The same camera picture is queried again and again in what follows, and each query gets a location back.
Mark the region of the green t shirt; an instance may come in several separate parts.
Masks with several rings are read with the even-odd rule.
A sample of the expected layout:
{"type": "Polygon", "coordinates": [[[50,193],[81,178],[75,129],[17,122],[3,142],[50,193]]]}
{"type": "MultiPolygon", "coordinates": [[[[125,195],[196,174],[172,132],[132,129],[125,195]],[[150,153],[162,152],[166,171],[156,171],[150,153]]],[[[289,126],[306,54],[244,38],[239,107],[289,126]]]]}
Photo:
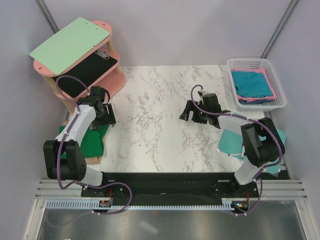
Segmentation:
{"type": "Polygon", "coordinates": [[[96,130],[90,129],[85,132],[80,149],[85,158],[101,157],[104,153],[104,137],[109,125],[100,126],[96,130]]]}

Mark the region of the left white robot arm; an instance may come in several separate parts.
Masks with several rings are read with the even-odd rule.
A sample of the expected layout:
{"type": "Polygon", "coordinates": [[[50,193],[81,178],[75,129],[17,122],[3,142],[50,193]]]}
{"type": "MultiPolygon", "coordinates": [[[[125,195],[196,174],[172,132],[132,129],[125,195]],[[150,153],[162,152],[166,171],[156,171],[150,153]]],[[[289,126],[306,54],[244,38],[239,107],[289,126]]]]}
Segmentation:
{"type": "Polygon", "coordinates": [[[106,196],[110,185],[103,180],[103,173],[87,166],[81,150],[81,143],[89,128],[94,130],[105,126],[114,126],[116,118],[112,105],[105,102],[109,92],[100,86],[94,86],[86,97],[75,103],[74,114],[63,131],[43,145],[46,173],[49,179],[57,180],[61,189],[62,181],[92,187],[99,197],[106,196]]]}

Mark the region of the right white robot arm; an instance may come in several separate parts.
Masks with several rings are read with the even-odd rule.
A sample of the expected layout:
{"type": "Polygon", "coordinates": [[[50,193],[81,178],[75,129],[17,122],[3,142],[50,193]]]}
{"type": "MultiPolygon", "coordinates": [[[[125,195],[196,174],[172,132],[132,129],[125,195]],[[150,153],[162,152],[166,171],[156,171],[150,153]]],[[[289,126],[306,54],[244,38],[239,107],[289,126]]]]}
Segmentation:
{"type": "Polygon", "coordinates": [[[235,197],[247,191],[247,184],[256,180],[268,163],[274,166],[275,161],[283,156],[284,144],[269,117],[251,119],[230,111],[212,113],[201,110],[197,102],[188,100],[179,118],[188,121],[190,112],[193,112],[192,120],[196,123],[209,123],[242,135],[247,160],[234,173],[235,181],[229,184],[229,191],[235,197]]]}

